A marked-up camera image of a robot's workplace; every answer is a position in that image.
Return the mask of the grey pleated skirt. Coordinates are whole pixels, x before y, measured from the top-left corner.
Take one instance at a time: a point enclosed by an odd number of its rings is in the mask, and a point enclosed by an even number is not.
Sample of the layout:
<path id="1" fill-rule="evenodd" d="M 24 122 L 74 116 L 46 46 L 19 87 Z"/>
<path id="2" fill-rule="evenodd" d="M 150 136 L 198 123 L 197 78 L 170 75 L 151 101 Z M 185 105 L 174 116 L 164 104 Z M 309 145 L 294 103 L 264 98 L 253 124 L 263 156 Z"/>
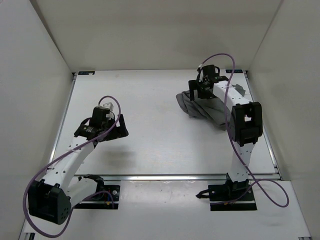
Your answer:
<path id="1" fill-rule="evenodd" d="M 218 98 L 191 100 L 190 91 L 182 91 L 176 96 L 179 107 L 190 118 L 208 120 L 220 130 L 226 130 L 225 109 L 223 101 Z"/>

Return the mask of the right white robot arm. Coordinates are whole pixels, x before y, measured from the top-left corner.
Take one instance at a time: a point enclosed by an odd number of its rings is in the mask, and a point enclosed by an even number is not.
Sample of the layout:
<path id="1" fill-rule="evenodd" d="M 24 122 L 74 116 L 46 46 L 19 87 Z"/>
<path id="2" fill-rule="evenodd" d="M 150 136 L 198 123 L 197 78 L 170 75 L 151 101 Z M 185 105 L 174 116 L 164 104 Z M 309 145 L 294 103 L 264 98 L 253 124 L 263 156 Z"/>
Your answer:
<path id="1" fill-rule="evenodd" d="M 220 76 L 218 67 L 212 65 L 197 69 L 195 80 L 188 82 L 189 97 L 194 100 L 220 100 L 226 107 L 227 133 L 234 153 L 227 179 L 230 184 L 224 187 L 224 195 L 236 200 L 242 195 L 239 184 L 247 184 L 251 154 L 259 137 L 263 134 L 262 106 L 245 98 L 229 83 L 226 76 Z"/>

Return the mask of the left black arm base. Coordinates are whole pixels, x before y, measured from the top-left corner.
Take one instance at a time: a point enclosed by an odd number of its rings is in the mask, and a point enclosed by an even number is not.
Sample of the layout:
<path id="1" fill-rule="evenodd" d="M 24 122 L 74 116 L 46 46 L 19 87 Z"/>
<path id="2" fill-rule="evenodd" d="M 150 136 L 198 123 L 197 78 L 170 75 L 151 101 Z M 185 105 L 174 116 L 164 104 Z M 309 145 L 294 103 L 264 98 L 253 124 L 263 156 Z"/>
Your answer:
<path id="1" fill-rule="evenodd" d="M 79 180 L 93 180 L 96 183 L 95 194 L 85 198 L 74 206 L 75 209 L 117 210 L 119 208 L 121 183 L 119 181 L 105 181 L 103 177 L 86 174 Z"/>

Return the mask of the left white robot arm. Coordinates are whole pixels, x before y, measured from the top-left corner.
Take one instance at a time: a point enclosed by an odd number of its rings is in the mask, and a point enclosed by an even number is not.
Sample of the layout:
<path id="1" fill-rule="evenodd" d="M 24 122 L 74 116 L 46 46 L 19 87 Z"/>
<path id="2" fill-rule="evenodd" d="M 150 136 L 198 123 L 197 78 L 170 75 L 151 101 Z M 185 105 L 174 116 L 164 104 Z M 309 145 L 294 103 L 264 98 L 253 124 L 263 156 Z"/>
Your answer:
<path id="1" fill-rule="evenodd" d="M 92 116 L 83 120 L 75 131 L 67 156 L 54 163 L 51 171 L 40 180 L 32 181 L 27 193 L 31 216 L 61 225 L 82 200 L 88 196 L 99 199 L 104 195 L 105 187 L 98 175 L 86 174 L 76 183 L 71 181 L 99 143 L 129 135 L 124 116 L 115 116 L 113 108 L 111 102 L 96 106 Z"/>

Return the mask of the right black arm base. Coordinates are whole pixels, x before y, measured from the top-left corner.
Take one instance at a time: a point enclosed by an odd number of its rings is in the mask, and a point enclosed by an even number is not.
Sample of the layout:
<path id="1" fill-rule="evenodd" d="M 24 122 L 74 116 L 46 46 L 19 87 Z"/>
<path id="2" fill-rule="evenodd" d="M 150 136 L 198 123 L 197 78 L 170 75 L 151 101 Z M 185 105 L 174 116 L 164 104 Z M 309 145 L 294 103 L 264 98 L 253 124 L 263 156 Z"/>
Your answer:
<path id="1" fill-rule="evenodd" d="M 208 188 L 200 191 L 198 199 L 209 199 L 210 211 L 256 211 L 255 196 L 250 188 L 249 180 L 232 181 L 226 176 L 223 184 L 209 184 Z"/>

